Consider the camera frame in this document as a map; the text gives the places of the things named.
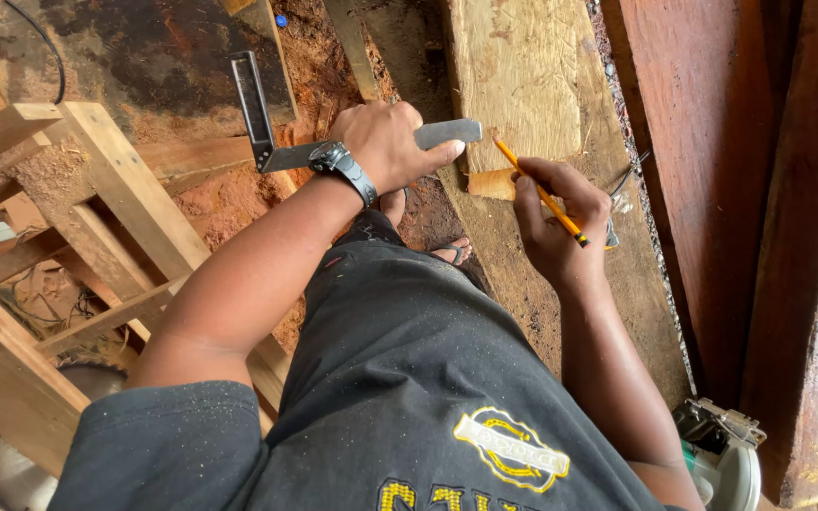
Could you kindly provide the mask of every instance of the sleeve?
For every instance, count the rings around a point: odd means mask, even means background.
[[[125,390],[81,414],[49,510],[237,509],[266,464],[253,389]]]

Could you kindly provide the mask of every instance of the shirt logo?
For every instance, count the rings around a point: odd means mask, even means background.
[[[475,446],[500,480],[520,488],[543,493],[570,469],[570,457],[547,447],[528,425],[493,406],[479,408],[471,416],[462,414],[453,436]]]

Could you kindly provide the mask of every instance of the black t-shirt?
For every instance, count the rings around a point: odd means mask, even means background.
[[[664,508],[454,266],[352,243],[305,295],[266,441],[244,385],[123,391],[85,409],[50,509]]]

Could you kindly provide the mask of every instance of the black watch strap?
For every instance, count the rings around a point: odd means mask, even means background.
[[[371,204],[377,199],[377,188],[374,187],[374,183],[371,182],[368,175],[359,167],[352,155],[346,153],[341,157],[336,164],[334,164],[334,170],[342,174],[343,177],[356,188],[356,191],[358,191],[358,194],[362,196],[362,200],[365,202],[365,209],[371,207]]]

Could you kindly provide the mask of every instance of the circular saw blade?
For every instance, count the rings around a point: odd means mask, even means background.
[[[127,373],[118,366],[63,360],[56,369],[91,401],[122,390]],[[58,480],[0,436],[0,511],[45,511]]]

